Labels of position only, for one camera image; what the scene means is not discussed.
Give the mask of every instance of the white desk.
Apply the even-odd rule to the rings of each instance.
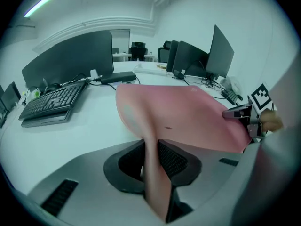
[[[131,54],[125,54],[125,53],[120,53],[120,54],[113,54],[113,58],[123,58],[123,62],[125,62],[126,57],[132,57]],[[144,55],[144,58],[150,58],[152,62],[155,60],[154,55]]]
[[[157,65],[153,62],[115,62],[114,72],[131,71],[139,63],[150,69],[156,69]],[[171,75],[136,74],[141,84],[186,85]],[[194,78],[187,80],[200,82]],[[217,91],[200,87],[212,96],[221,97]],[[227,108],[233,107],[227,100],[218,101]],[[22,128],[18,120],[22,110],[21,105],[15,108],[0,129],[0,162],[13,186],[24,194],[76,156],[138,140],[122,123],[116,108],[115,91],[109,86],[88,86],[70,121],[65,124]]]

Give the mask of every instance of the vent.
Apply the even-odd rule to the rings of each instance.
[[[141,168],[144,164],[144,144],[136,147],[127,154],[123,155],[118,162],[122,172],[128,176],[141,181]]]
[[[78,184],[75,181],[64,180],[42,204],[42,208],[57,216]]]
[[[221,158],[219,161],[222,162],[222,163],[231,165],[231,166],[233,166],[233,167],[236,167],[237,164],[238,164],[238,161],[236,161],[236,160],[231,160],[231,159],[228,159],[228,158]]]
[[[169,179],[186,169],[188,160],[162,143],[158,145],[158,152],[160,163]]]

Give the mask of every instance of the pink cloth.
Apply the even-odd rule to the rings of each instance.
[[[251,140],[238,120],[222,117],[227,108],[197,86],[122,84],[116,104],[125,126],[145,141],[146,201],[162,220],[171,182],[158,159],[159,139],[234,153],[241,153]]]

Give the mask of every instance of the black keyboard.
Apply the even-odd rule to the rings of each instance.
[[[73,109],[75,101],[86,84],[86,82],[70,84],[33,99],[26,105],[19,120],[32,119]]]

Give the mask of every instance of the ceiling light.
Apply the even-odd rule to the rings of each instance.
[[[24,17],[29,17],[31,14],[34,13],[35,10],[37,10],[39,7],[43,6],[45,3],[47,3],[50,0],[41,0],[36,5],[34,5],[27,13],[25,13]]]

